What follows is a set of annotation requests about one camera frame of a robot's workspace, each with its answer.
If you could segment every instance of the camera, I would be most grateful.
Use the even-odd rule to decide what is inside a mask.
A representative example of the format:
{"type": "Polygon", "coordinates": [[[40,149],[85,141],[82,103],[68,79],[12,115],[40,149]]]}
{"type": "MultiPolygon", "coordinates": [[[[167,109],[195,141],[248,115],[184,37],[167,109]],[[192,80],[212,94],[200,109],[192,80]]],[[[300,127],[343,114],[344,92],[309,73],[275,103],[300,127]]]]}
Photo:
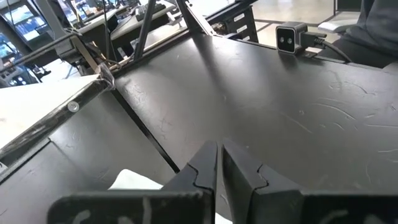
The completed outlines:
{"type": "Polygon", "coordinates": [[[300,46],[300,34],[307,32],[303,22],[285,22],[276,27],[277,49],[281,52],[296,54],[304,48],[300,46]]]}

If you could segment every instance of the floor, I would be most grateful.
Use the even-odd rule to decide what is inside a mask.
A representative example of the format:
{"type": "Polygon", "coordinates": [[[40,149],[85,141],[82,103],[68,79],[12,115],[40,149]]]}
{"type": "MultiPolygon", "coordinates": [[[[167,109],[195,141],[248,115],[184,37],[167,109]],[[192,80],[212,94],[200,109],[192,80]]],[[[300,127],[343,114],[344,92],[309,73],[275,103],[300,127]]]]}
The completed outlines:
{"type": "MultiPolygon", "coordinates": [[[[229,4],[232,0],[193,0],[193,2],[200,12],[210,14],[229,4]]],[[[273,47],[276,46],[275,28],[285,21],[305,22],[308,24],[310,32],[325,33],[317,29],[317,25],[323,21],[356,19],[359,16],[357,12],[341,12],[333,16],[333,0],[258,0],[252,5],[252,8],[259,43],[273,47]]],[[[176,32],[178,28],[178,25],[176,25],[167,29],[159,29],[158,33],[161,36],[169,36],[176,32]]],[[[328,34],[326,40],[334,42],[339,38],[337,34],[328,34]]],[[[46,68],[51,70],[52,73],[43,77],[44,82],[53,82],[78,75],[74,68],[70,70],[69,64],[60,60],[47,65],[46,68]]]]}

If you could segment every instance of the white cloth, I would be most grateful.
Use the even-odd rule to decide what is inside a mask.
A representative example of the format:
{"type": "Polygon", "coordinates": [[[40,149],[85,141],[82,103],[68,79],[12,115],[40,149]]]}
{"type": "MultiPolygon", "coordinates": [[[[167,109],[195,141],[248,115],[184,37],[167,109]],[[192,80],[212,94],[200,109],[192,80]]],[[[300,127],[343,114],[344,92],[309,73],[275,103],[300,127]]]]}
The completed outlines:
{"type": "MultiPolygon", "coordinates": [[[[131,170],[122,170],[113,182],[110,190],[159,190],[163,186],[131,170]]],[[[231,221],[216,213],[216,224],[232,224],[231,221]]]]}

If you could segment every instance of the black table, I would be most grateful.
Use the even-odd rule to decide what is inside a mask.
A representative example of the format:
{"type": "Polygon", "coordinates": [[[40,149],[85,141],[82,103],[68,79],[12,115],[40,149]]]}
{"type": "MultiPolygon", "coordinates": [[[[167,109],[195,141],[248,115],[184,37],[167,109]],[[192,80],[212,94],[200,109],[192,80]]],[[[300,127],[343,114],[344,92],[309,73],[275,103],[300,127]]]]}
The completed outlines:
{"type": "Polygon", "coordinates": [[[179,168],[230,138],[306,188],[398,187],[395,75],[199,35],[116,85],[179,168]]]}
{"type": "Polygon", "coordinates": [[[123,169],[160,184],[174,176],[111,93],[88,103],[44,144],[1,183],[0,223],[43,224],[58,198],[106,190],[123,169]]]}

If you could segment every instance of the screw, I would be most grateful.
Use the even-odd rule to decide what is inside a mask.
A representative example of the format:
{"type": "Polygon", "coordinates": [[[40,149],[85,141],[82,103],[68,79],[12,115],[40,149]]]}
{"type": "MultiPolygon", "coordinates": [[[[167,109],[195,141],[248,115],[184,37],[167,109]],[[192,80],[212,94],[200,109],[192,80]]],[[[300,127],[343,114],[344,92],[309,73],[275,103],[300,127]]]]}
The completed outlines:
{"type": "Polygon", "coordinates": [[[79,109],[80,109],[80,106],[78,103],[76,103],[74,101],[71,101],[68,103],[68,110],[70,112],[76,113],[77,111],[79,111],[79,109]]]}

